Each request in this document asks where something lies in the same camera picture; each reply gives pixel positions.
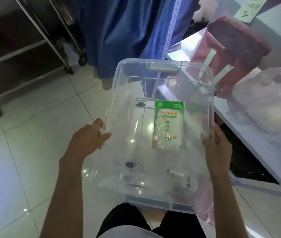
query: black pants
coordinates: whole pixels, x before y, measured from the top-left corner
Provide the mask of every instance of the black pants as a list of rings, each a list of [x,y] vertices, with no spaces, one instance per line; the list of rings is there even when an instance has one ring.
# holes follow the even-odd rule
[[[133,205],[123,203],[116,206],[104,219],[96,237],[111,228],[123,225],[138,226],[151,231],[141,212]],[[197,237],[206,238],[196,215],[168,211],[159,227],[152,232],[164,237]]]

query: transparent bin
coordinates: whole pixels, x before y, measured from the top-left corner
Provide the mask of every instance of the transparent bin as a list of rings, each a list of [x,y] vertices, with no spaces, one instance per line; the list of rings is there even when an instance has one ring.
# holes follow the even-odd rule
[[[210,68],[191,62],[125,59],[116,68],[112,92],[104,120],[112,136],[94,160],[95,187],[107,195],[120,194],[123,202],[139,207],[208,212],[213,195],[201,135],[214,136]],[[159,100],[184,102],[182,151],[152,148]]]

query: green header of package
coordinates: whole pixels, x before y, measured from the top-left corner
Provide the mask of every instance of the green header of package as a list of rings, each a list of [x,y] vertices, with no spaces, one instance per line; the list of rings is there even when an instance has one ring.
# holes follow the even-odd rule
[[[183,109],[183,102],[156,101],[155,108]]]

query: tile floor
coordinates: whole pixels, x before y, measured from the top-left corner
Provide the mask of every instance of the tile floor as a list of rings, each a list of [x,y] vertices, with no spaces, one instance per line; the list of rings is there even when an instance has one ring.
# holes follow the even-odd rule
[[[0,238],[39,236],[54,190],[58,160],[72,134],[97,117],[105,118],[111,91],[91,66],[75,67],[39,80],[1,100]],[[100,199],[91,187],[93,158],[82,170],[84,237],[94,238],[107,213],[119,200]],[[281,198],[234,189],[250,237],[281,237]],[[152,221],[153,227],[159,222]],[[208,238],[214,227],[201,221]]]

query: person's left hand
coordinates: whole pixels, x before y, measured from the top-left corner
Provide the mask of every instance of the person's left hand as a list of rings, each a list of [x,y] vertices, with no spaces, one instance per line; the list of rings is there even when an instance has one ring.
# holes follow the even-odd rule
[[[88,155],[101,147],[111,137],[111,133],[100,135],[102,125],[103,121],[97,118],[93,124],[86,124],[75,132],[59,164],[66,162],[69,165],[69,162],[71,162],[71,164],[82,165]]]

